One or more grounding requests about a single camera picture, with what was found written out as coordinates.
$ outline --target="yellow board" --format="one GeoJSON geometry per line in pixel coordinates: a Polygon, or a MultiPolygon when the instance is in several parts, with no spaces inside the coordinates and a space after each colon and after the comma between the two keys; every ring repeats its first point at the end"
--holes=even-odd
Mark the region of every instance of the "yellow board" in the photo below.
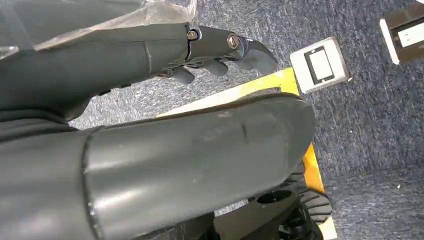
{"type": "MultiPolygon", "coordinates": [[[[221,104],[226,104],[242,98],[246,95],[252,94],[257,91],[280,88],[284,93],[292,93],[299,95],[298,85],[296,83],[295,73],[293,68],[287,68],[271,75],[267,75],[245,84],[230,88],[225,91],[207,96],[200,100],[194,101],[187,105],[177,107],[171,111],[165,112],[159,116],[166,116],[188,111],[209,108],[221,104]]],[[[305,166],[305,182],[306,186],[318,192],[325,193],[323,181],[321,180],[320,169],[318,167],[317,157],[315,156],[314,146],[311,144],[303,157],[303,164],[305,166]]],[[[321,224],[319,228],[324,235],[325,240],[337,238],[336,229],[333,223],[333,218],[329,217],[328,220],[321,224]]]]}

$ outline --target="gray plastic cover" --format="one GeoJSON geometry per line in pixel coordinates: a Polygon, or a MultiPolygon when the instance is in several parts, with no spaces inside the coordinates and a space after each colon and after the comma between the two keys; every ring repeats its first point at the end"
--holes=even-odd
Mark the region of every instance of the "gray plastic cover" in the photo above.
{"type": "Polygon", "coordinates": [[[95,132],[86,183],[105,240],[128,240],[283,183],[314,135],[292,96],[95,132]]]}
{"type": "Polygon", "coordinates": [[[0,60],[95,31],[191,22],[196,5],[197,0],[0,1],[0,60]]]}

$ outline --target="prosthetic arm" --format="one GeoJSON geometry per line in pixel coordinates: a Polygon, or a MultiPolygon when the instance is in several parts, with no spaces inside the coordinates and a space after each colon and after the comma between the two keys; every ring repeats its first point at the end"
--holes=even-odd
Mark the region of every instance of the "prosthetic arm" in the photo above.
{"type": "MultiPolygon", "coordinates": [[[[221,76],[226,61],[261,72],[276,66],[258,41],[188,23],[94,31],[2,59],[1,239],[177,239],[156,237],[187,221],[190,239],[217,239],[205,236],[213,225],[196,224],[297,168],[314,134],[311,106],[275,94],[82,131],[67,123],[113,88],[154,76],[188,84],[187,69],[221,76]]],[[[279,216],[271,210],[269,220],[279,216]]]]}

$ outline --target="plastic bag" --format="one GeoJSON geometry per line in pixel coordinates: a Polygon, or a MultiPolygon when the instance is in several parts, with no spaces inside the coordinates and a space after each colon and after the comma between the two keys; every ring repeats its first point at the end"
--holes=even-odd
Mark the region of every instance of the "plastic bag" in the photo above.
{"type": "Polygon", "coordinates": [[[0,3],[0,33],[6,36],[0,39],[0,60],[19,51],[52,48],[98,30],[191,22],[197,6],[197,0],[91,2],[15,0],[0,3]]]}

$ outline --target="black plastic part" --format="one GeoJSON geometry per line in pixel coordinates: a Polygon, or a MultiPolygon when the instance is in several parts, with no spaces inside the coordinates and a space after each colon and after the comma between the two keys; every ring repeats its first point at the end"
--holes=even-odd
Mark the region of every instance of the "black plastic part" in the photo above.
{"type": "MultiPolygon", "coordinates": [[[[32,123],[38,129],[34,136],[0,143],[1,239],[97,240],[84,194],[81,159],[93,130],[50,133],[44,129],[40,135],[46,125],[41,120],[32,123]]],[[[25,128],[21,124],[14,125],[16,131],[25,128]]]]}
{"type": "Polygon", "coordinates": [[[209,61],[235,51],[227,41],[231,31],[207,26],[198,26],[195,30],[199,37],[189,42],[185,64],[209,61]]]}
{"type": "Polygon", "coordinates": [[[217,236],[214,236],[214,217],[214,213],[211,212],[133,240],[215,240],[217,236]]]}
{"type": "Polygon", "coordinates": [[[306,206],[311,219],[315,223],[324,223],[333,213],[333,208],[327,195],[313,189],[308,189],[299,195],[300,202],[306,206]]]}
{"type": "Polygon", "coordinates": [[[172,77],[182,84],[191,84],[195,76],[184,67],[177,67],[172,70],[172,77]]]}
{"type": "Polygon", "coordinates": [[[222,77],[228,72],[228,66],[217,60],[205,61],[202,67],[217,77],[222,77]]]}
{"type": "Polygon", "coordinates": [[[263,74],[275,69],[278,61],[265,45],[247,37],[239,36],[238,39],[237,51],[226,56],[229,60],[242,69],[256,69],[263,74]]]}
{"type": "MultiPolygon", "coordinates": [[[[0,129],[19,132],[23,116],[0,129]]],[[[207,215],[283,182],[315,127],[288,93],[85,131],[53,119],[0,142],[2,240],[128,240],[207,215]]]]}
{"type": "Polygon", "coordinates": [[[19,52],[0,64],[0,111],[40,109],[71,120],[91,97],[148,79],[187,51],[180,23],[96,31],[55,49],[19,52]]]}
{"type": "Polygon", "coordinates": [[[313,132],[311,106],[287,93],[97,131],[85,174],[102,235],[131,239],[278,186],[313,132]]]}

